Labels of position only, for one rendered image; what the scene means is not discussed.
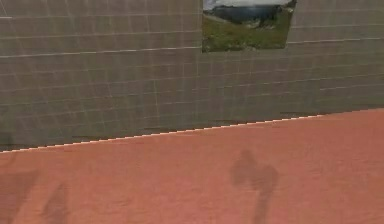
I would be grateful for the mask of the landscape picture on wall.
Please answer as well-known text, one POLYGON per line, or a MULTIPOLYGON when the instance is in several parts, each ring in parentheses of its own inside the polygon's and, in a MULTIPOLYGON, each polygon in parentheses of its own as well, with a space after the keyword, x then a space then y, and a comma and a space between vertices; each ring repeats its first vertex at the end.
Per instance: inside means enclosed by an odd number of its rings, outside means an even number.
POLYGON ((286 46, 297 0, 203 0, 202 51, 286 46))

